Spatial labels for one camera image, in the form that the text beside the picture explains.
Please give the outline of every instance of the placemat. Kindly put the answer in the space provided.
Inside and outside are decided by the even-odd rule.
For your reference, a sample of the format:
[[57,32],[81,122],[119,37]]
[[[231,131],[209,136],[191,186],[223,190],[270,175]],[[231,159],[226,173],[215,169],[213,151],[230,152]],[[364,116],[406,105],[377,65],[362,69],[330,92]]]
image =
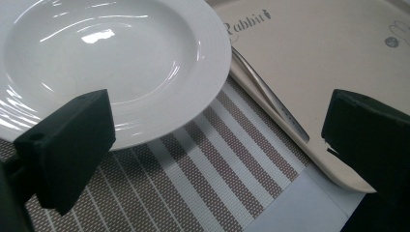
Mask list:
[[[15,152],[0,141],[3,160]],[[231,78],[195,119],[108,153],[60,217],[26,204],[36,231],[242,231],[310,159]]]

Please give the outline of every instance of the black foam block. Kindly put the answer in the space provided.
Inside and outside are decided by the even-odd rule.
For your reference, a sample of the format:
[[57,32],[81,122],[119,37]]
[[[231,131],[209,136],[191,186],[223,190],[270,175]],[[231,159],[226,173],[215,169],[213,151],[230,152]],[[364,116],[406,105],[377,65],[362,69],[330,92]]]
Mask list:
[[115,141],[106,90],[77,97],[15,140],[44,208],[68,212]]
[[367,96],[334,90],[322,137],[391,203],[410,195],[410,116]]

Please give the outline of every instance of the striped placemat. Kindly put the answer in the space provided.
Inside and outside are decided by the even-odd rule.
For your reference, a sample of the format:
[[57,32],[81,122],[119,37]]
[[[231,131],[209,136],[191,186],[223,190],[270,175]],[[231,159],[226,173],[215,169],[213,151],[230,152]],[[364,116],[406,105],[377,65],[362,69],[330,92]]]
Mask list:
[[[14,153],[0,142],[2,159]],[[232,79],[184,127],[107,154],[60,217],[26,205],[36,231],[242,231],[310,163]]]

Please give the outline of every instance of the plate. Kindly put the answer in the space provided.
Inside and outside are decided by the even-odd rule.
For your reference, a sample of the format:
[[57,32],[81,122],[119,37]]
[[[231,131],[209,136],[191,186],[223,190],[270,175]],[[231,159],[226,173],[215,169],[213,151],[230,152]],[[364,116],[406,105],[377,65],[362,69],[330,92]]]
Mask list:
[[6,0],[0,20],[8,141],[70,99],[107,89],[112,150],[141,144],[193,119],[229,72],[228,35],[202,0]]

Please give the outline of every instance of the white stripe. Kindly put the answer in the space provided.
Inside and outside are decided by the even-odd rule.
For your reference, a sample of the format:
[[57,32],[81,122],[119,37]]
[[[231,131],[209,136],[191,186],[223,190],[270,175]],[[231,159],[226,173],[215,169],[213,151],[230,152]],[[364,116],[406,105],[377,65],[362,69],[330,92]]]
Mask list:
[[209,210],[201,196],[196,192],[195,188],[190,183],[190,180],[188,180],[187,176],[181,170],[175,159],[166,150],[162,142],[156,139],[149,142],[147,145],[204,230],[223,231],[220,223]]
[[249,225],[253,221],[253,216],[238,199],[229,185],[223,180],[217,169],[215,169],[198,146],[196,146],[188,133],[185,130],[176,130],[173,134],[184,147],[185,151],[189,151],[188,156],[190,159],[242,228]]
[[108,180],[106,179],[105,174],[103,173],[103,170],[102,170],[100,167],[98,167],[98,170],[101,172],[102,178],[104,179],[106,185],[108,186],[109,191],[111,192],[112,196],[114,196],[115,203],[117,203],[118,207],[120,208],[121,213],[123,213],[123,216],[124,216],[124,218],[125,218],[126,221],[127,221],[127,224],[129,225],[129,227],[131,228],[132,231],[135,231],[135,229],[134,229],[133,226],[132,226],[132,223],[131,223],[130,219],[128,218],[128,216],[127,216],[127,214],[126,214],[126,212],[125,212],[125,210],[124,210],[123,205],[121,205],[121,202],[120,202],[120,200],[119,200],[118,197],[117,197],[117,194],[115,194],[114,189],[112,189],[111,184],[110,184],[110,183],[108,182]]
[[79,220],[78,220],[78,216],[76,215],[75,210],[72,209],[71,212],[72,212],[72,214],[73,214],[75,223],[77,224],[79,231],[84,231],[84,229],[83,229],[82,226],[81,226],[81,223],[80,223]]
[[238,139],[261,165],[263,170],[280,186],[281,189],[285,189],[290,184],[290,180],[283,174],[282,171],[280,171],[271,159],[269,159],[269,157],[241,127],[236,119],[226,110],[225,107],[223,107],[219,101],[214,101],[212,108],[214,108],[221,119],[223,119],[223,122],[232,130],[233,133],[240,134],[240,136],[237,136]]
[[225,84],[224,93],[241,109],[247,112],[250,121],[257,127],[263,136],[272,143],[280,155],[295,169],[297,173],[301,173],[305,169],[305,165],[286,147],[281,139],[263,122],[263,120],[250,108],[250,106],[239,96],[239,94],[229,85]]
[[171,217],[174,219],[175,223],[178,225],[180,231],[184,231],[184,228],[181,226],[181,224],[179,223],[178,219],[175,217],[174,213],[172,213],[171,209],[169,209],[168,205],[166,204],[165,199],[163,199],[160,191],[157,189],[156,185],[154,184],[154,182],[151,180],[150,175],[148,175],[147,171],[145,170],[145,168],[142,166],[142,163],[139,161],[138,156],[135,154],[135,152],[133,151],[133,149],[130,149],[132,152],[132,155],[135,157],[135,159],[137,160],[139,166],[141,167],[142,171],[144,171],[145,176],[147,177],[148,181],[151,184],[151,187],[154,188],[154,190],[157,192],[158,197],[161,199],[163,205],[165,206],[166,210],[171,214]]
[[100,216],[100,219],[102,220],[102,225],[103,225],[103,227],[105,227],[105,230],[106,230],[106,231],[109,231],[109,228],[108,228],[108,226],[106,225],[106,222],[105,222],[105,220],[104,220],[104,218],[103,218],[103,214],[102,214],[102,212],[100,211],[100,208],[99,208],[99,206],[98,206],[97,203],[96,203],[96,200],[94,199],[93,195],[91,194],[91,190],[89,190],[88,187],[85,187],[85,190],[87,191],[88,195],[90,196],[91,202],[93,202],[94,208],[96,208],[97,214]]
[[254,178],[248,168],[236,156],[229,145],[223,140],[218,132],[212,127],[208,120],[200,114],[194,119],[194,122],[206,135],[212,145],[218,150],[223,159],[228,163],[230,168],[235,172],[238,178],[244,183],[252,195],[259,201],[263,208],[267,207],[274,198],[265,188]]
[[[133,156],[135,157],[135,154],[133,153],[132,149],[129,149],[129,151],[133,154]],[[117,162],[118,166],[120,167],[121,171],[124,173],[124,175],[126,176],[127,182],[129,184],[129,186],[131,187],[133,193],[135,194],[136,198],[138,199],[139,203],[141,203],[142,208],[145,211],[145,214],[147,214],[148,218],[151,220],[151,222],[153,223],[154,227],[157,229],[157,231],[160,231],[160,229],[157,227],[154,219],[152,218],[150,212],[148,211],[147,207],[145,206],[144,202],[142,201],[141,197],[138,194],[138,191],[135,189],[132,181],[130,180],[130,177],[128,176],[128,174],[126,173],[126,171],[124,170],[123,166],[121,165],[120,161],[118,160],[117,156],[113,156],[115,161]],[[138,161],[139,167],[142,168],[141,163],[139,163],[139,160],[137,158],[135,158]]]
[[48,222],[51,226],[51,230],[55,232],[56,230],[55,230],[55,227],[54,227],[54,223],[52,222],[50,212],[48,210],[44,210],[44,212],[45,212],[45,215],[47,216],[47,220],[48,220]]

